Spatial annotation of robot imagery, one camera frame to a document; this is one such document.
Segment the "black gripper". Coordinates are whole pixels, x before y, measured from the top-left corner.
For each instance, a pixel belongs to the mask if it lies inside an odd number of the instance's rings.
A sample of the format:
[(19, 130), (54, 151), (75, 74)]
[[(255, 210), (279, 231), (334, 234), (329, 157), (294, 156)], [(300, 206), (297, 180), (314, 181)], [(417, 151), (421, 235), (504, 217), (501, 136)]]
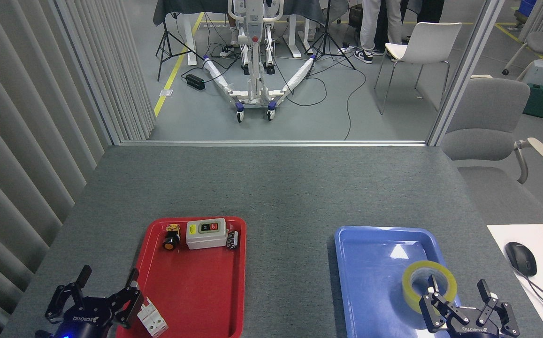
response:
[[(477, 308), (458, 308), (459, 314), (468, 319), (468, 322), (462, 322), (457, 318), (457, 308), (438, 293), (438, 283), (434, 275), (430, 275), (427, 293), (419, 301), (427, 330), (432, 333), (447, 331), (451, 338), (498, 338), (499, 334), (518, 337), (520, 329), (512, 305), (500, 301), (491, 293), (486, 280), (480, 279), (477, 287), (484, 308), (482, 311)], [(497, 312), (501, 327), (489, 319), (493, 312)]]
[[(42, 330), (42, 338), (105, 338), (112, 321), (124, 329), (132, 327), (144, 301), (138, 287), (138, 269), (130, 270), (125, 287), (112, 295), (112, 302), (107, 298), (84, 298), (82, 289), (91, 273), (91, 267), (84, 265), (74, 282), (56, 287), (45, 318), (52, 324), (61, 323), (54, 334)], [(69, 297), (74, 306), (62, 315)]]

